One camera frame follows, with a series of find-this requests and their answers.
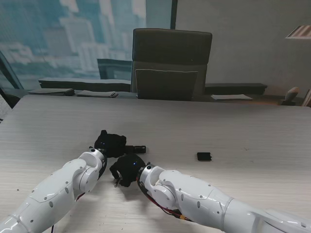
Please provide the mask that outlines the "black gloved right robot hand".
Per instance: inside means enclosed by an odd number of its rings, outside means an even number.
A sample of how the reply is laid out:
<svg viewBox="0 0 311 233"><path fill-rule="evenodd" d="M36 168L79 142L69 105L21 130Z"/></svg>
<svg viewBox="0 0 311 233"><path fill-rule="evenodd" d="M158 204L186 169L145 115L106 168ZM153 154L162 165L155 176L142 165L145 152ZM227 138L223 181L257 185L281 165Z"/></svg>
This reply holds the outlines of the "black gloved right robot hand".
<svg viewBox="0 0 311 233"><path fill-rule="evenodd" d="M114 179L119 181L120 186L129 187L136 181L140 169L145 166L145 162L132 153L119 157L109 170Z"/></svg>

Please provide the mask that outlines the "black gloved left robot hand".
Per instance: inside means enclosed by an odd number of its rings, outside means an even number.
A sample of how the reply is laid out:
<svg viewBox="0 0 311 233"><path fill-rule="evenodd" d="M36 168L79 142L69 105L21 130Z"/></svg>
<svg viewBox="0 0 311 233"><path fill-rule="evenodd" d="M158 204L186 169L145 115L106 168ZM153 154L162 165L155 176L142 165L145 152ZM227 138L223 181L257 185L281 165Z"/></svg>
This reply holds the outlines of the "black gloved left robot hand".
<svg viewBox="0 0 311 233"><path fill-rule="evenodd" d="M125 154L126 137L110 134L102 130L94 143L94 148L103 150L108 158L118 158Z"/></svg>

